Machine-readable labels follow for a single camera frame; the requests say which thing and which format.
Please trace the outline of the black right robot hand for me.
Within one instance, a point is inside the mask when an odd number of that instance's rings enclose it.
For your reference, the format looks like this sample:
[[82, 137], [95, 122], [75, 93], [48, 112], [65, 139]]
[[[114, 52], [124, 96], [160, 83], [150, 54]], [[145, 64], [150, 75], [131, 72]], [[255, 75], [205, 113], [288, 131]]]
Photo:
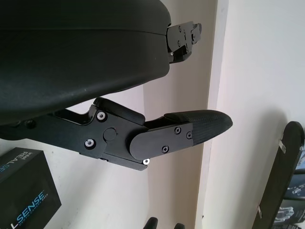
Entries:
[[[156, 217], [150, 217], [143, 229], [157, 229], [158, 219]], [[185, 229], [185, 225], [181, 223], [177, 223], [174, 229]]]

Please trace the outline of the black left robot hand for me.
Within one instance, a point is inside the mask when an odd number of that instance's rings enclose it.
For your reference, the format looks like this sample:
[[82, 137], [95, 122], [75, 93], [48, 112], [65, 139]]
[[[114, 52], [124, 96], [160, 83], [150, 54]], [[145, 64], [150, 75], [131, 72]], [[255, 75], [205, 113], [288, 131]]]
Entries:
[[202, 26], [172, 25], [159, 0], [3, 0], [0, 136], [30, 139], [144, 170], [151, 158], [227, 131], [225, 113], [152, 121], [104, 98], [164, 77], [189, 58]]

